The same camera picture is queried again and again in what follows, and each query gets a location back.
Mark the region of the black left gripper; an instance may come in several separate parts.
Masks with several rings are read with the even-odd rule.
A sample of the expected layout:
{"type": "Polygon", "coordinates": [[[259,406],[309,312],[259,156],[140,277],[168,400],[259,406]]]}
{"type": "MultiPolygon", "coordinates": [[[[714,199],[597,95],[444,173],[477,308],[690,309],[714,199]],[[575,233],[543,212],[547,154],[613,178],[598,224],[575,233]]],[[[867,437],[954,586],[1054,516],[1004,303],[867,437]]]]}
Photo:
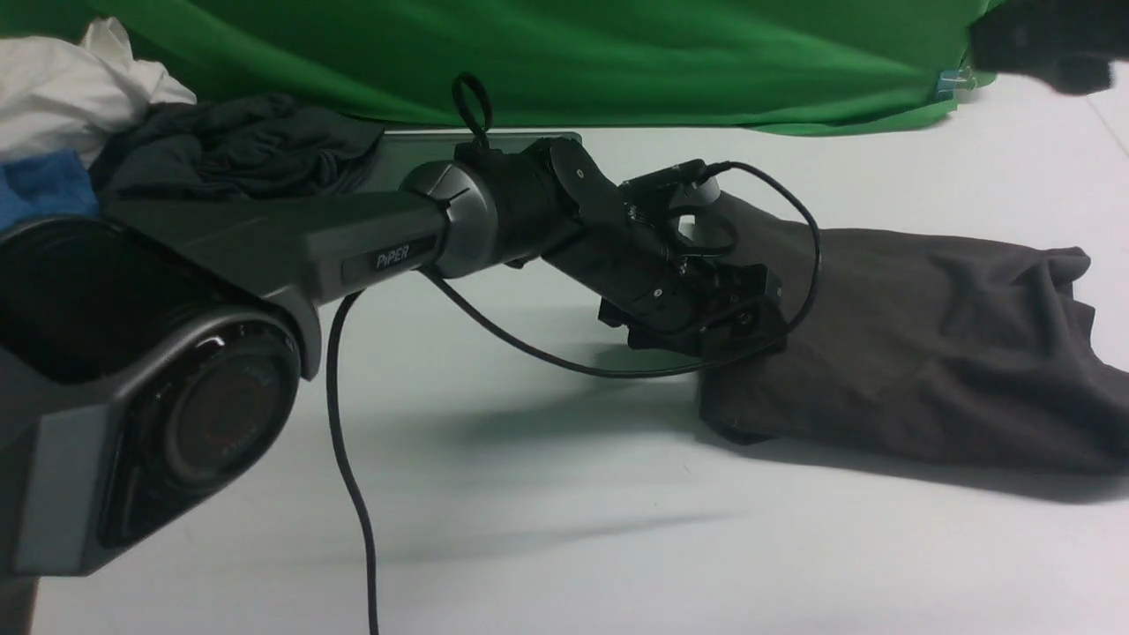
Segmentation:
{"type": "Polygon", "coordinates": [[[721,192],[559,190],[540,210],[541,259],[596,293],[598,320],[625,328],[633,349],[714,360],[784,343],[780,277],[735,262],[743,241],[721,192]]]}

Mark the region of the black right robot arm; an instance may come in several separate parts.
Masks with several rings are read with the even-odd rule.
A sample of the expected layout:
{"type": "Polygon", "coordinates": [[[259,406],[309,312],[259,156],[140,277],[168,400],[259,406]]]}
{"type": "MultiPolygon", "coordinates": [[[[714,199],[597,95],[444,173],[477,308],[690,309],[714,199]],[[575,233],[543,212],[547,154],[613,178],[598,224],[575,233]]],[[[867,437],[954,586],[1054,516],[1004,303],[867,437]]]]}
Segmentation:
{"type": "Polygon", "coordinates": [[[1004,1],[968,25],[975,70],[1036,79],[1061,95],[1109,90],[1128,60],[1124,1],[1004,1]]]}

